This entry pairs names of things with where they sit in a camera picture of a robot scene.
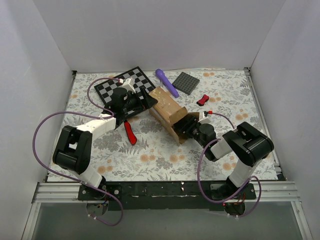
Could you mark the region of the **brown taped cardboard box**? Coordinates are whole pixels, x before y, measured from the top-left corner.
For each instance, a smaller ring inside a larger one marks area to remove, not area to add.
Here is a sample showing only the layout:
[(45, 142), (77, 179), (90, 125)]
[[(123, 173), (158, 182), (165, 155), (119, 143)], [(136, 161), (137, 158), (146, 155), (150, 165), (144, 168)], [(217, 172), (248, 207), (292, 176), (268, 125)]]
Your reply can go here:
[(161, 87), (157, 87), (148, 93), (152, 98), (157, 100), (148, 111), (149, 113), (165, 128), (165, 130), (173, 137), (177, 145), (183, 144), (187, 137), (175, 130), (174, 124), (180, 121), (188, 114), (195, 116), (197, 119), (200, 116), (199, 112), (188, 112), (185, 107), (181, 107), (169, 93), (165, 92)]

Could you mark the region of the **red black knife cap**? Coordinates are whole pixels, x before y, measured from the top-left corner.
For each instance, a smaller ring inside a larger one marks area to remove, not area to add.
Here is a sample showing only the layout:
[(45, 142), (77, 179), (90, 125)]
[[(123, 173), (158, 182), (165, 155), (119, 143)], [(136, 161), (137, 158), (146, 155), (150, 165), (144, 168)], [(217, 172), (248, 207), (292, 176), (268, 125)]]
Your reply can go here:
[(202, 96), (202, 98), (196, 102), (196, 104), (197, 104), (198, 106), (201, 106), (201, 107), (202, 107), (202, 106), (205, 105), (205, 103), (206, 103), (209, 99), (210, 99), (210, 97), (209, 97), (208, 95), (204, 94), (204, 95)]

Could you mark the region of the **red black utility knife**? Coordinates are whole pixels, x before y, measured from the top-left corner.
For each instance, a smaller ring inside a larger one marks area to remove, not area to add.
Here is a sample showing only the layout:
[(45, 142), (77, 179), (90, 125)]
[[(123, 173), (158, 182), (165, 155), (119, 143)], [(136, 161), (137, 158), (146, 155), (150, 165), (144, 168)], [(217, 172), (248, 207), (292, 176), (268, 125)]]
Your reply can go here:
[(130, 144), (134, 146), (137, 143), (137, 137), (133, 133), (131, 125), (127, 120), (125, 120), (123, 124), (124, 124), (124, 128), (125, 128), (128, 140)]

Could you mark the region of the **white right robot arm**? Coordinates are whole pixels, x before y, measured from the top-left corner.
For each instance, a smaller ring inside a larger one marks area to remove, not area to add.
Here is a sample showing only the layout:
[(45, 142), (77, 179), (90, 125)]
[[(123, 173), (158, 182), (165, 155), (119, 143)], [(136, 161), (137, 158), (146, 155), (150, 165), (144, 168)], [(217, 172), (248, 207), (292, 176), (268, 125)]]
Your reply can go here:
[(226, 132), (220, 140), (211, 124), (200, 123), (194, 116), (181, 131), (206, 149), (204, 155), (209, 161), (216, 162), (230, 153), (235, 153), (238, 162), (227, 178), (226, 186), (227, 195), (232, 199), (243, 195), (244, 182), (261, 160), (274, 150), (272, 140), (248, 122), (242, 122), (235, 129)]

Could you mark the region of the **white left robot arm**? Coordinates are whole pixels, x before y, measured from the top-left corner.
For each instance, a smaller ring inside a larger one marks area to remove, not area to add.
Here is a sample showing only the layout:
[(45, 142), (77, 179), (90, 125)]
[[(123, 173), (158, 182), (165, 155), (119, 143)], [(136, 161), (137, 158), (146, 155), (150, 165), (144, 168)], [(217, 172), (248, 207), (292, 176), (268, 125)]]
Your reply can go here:
[(89, 194), (95, 200), (103, 199), (107, 193), (106, 187), (101, 184), (103, 176), (90, 165), (93, 141), (157, 103), (143, 87), (139, 93), (123, 87), (115, 88), (106, 110), (97, 119), (76, 127), (67, 125), (62, 128), (52, 158), (54, 164), (71, 172), (79, 181), (91, 185)]

